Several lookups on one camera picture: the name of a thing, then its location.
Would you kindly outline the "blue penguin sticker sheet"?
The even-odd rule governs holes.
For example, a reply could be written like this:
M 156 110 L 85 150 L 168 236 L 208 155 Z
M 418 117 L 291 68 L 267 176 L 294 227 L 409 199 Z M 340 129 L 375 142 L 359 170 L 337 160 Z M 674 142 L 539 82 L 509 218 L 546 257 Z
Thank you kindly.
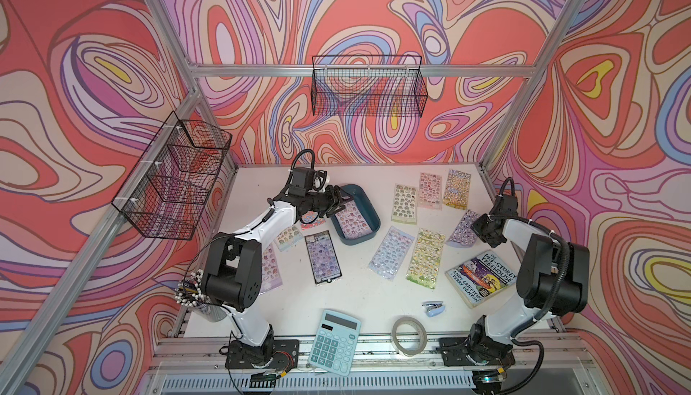
M 471 227 L 478 218 L 480 218 L 479 213 L 472 210 L 466 211 L 453 230 L 453 233 L 446 240 L 446 245 L 458 248 L 472 247 L 478 240 L 478 237 Z

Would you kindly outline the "green animal sticker sheet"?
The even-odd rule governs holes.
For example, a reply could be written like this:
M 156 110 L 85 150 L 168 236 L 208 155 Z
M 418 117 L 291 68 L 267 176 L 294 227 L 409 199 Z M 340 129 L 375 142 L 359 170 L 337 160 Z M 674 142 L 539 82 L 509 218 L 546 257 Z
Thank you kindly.
M 419 286 L 435 290 L 441 265 L 444 242 L 441 233 L 429 229 L 420 229 L 406 279 Z

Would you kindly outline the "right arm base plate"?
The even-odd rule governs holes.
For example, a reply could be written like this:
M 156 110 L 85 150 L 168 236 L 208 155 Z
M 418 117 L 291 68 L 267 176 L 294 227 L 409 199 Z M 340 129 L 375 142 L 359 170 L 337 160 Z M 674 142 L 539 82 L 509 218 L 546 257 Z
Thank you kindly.
M 512 346 L 489 338 L 472 340 L 468 337 L 443 337 L 439 339 L 439 347 L 435 351 L 442 356 L 447 367 L 510 367 L 516 364 Z

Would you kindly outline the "purple dark-edged sticker sheet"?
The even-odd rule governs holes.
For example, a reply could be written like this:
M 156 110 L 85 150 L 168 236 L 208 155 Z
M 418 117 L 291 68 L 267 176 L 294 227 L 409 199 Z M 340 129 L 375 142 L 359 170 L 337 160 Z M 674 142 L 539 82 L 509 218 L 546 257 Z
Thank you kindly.
M 328 231 L 306 236 L 305 243 L 316 285 L 332 283 L 342 276 L 336 249 Z

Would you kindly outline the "panda sticker sheet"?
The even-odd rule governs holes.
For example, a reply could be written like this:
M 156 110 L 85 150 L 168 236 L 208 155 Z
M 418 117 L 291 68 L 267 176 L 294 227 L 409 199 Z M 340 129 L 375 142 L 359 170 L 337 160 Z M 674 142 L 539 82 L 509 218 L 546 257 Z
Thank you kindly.
M 443 204 L 459 210 L 467 210 L 471 188 L 471 174 L 451 169 L 446 180 Z

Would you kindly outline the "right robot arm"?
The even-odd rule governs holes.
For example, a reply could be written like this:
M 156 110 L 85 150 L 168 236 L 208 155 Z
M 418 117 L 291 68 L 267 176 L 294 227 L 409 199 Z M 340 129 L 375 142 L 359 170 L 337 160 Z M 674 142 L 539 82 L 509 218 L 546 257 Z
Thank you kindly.
M 473 222 L 476 236 L 492 248 L 506 242 L 524 256 L 516 293 L 498 311 L 476 321 L 466 344 L 476 350 L 504 353 L 523 346 L 518 339 L 535 324 L 583 311 L 590 286 L 590 250 L 568 242 L 534 220 L 506 214 L 483 214 Z

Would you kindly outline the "lilac bear sticker sheet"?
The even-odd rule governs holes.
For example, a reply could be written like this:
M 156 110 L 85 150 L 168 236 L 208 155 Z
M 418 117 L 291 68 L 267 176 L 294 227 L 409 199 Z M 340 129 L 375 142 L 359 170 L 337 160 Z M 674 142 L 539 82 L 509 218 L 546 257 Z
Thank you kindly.
M 270 292 L 283 285 L 283 278 L 280 274 L 275 246 L 267 246 L 262 252 L 262 283 L 260 293 Z

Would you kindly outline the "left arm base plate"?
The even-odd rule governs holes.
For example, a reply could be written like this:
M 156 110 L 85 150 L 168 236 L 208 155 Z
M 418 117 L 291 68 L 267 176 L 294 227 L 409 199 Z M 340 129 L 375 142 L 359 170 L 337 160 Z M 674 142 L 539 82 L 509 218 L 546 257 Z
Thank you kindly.
M 237 340 L 222 346 L 219 354 L 225 357 L 229 370 L 273 369 L 291 370 L 299 362 L 298 339 L 268 340 L 262 346 L 247 346 Z

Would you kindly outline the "white animal sticker sheet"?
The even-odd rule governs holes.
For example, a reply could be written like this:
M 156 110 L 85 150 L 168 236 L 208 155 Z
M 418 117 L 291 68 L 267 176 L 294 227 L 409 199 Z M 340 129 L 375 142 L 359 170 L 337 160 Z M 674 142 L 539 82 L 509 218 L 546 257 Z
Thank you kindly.
M 392 221 L 411 225 L 417 223 L 417 187 L 395 185 Z

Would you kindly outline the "red blue sticker sheet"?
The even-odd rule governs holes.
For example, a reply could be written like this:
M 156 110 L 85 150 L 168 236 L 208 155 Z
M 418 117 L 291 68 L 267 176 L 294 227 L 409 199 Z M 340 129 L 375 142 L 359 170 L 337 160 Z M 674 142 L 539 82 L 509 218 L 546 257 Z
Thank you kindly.
M 315 211 L 309 211 L 300 218 L 299 226 L 302 230 L 314 229 L 323 225 L 326 220 L 318 215 Z

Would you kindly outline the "teal storage box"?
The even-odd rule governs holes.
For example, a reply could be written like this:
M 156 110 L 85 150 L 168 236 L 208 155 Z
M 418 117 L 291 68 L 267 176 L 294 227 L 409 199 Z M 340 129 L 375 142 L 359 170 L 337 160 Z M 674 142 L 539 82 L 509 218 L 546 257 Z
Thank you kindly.
M 373 239 L 381 228 L 381 220 L 365 190 L 356 184 L 341 186 L 347 197 L 345 208 L 331 218 L 341 242 L 355 246 Z

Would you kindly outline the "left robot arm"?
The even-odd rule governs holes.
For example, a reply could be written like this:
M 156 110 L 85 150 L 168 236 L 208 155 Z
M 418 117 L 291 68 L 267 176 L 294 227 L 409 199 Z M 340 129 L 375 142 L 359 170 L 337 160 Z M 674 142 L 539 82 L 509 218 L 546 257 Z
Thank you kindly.
M 292 193 L 285 188 L 268 200 L 268 209 L 246 227 L 218 234 L 210 246 L 200 290 L 210 302 L 230 308 L 239 330 L 238 340 L 251 347 L 264 346 L 273 329 L 258 312 L 250 310 L 260 294 L 264 249 L 302 216 L 314 212 L 330 218 L 343 211 L 353 196 L 337 185 L 319 191 Z

